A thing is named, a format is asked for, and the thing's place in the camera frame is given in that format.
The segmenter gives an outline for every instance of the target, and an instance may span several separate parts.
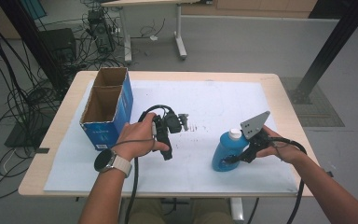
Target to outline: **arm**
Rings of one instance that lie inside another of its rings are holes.
[[[147,154],[151,149],[168,150],[165,144],[152,139],[152,120],[156,115],[147,114],[143,122],[126,124],[117,142],[145,140],[125,143],[113,147],[118,156],[131,161],[135,157]],[[121,199],[125,175],[118,169],[100,173],[92,187],[83,208],[79,223],[117,223],[118,205]]]
[[[264,129],[269,136],[279,137]],[[280,156],[296,168],[331,223],[358,223],[358,201],[306,154],[293,146],[268,147],[257,153],[257,157],[268,155]]]

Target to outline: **black pole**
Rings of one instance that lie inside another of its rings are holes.
[[[50,51],[39,37],[34,19],[31,18],[23,7],[21,0],[0,0],[0,7],[45,72],[51,85],[58,93],[58,97],[63,99],[63,96],[69,89],[68,80],[64,77],[61,68],[52,58]]]
[[[358,0],[351,2],[350,7],[339,20],[331,35],[327,38],[321,51],[319,51],[306,75],[301,79],[295,90],[289,91],[289,96],[294,104],[309,104],[309,95],[316,83],[322,77],[328,66],[342,47],[350,39],[358,27]]]

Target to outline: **person's leg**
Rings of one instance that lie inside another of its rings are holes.
[[[165,224],[160,199],[135,199],[130,224]]]
[[[225,199],[192,199],[193,224],[234,223]]]

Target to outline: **black watch face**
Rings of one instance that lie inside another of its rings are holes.
[[[107,163],[112,158],[112,155],[113,155],[113,153],[110,149],[106,149],[106,150],[102,151],[97,156],[97,159],[95,159],[94,169],[98,172],[101,172],[101,170],[106,167]]]

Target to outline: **bottle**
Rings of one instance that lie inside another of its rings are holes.
[[[222,136],[220,136],[220,143],[213,155],[213,169],[218,172],[225,172],[237,168],[240,164],[239,161],[228,163],[225,162],[225,159],[240,155],[243,149],[248,145],[248,140],[246,140],[242,131],[239,129],[230,129],[229,132],[223,133]]]

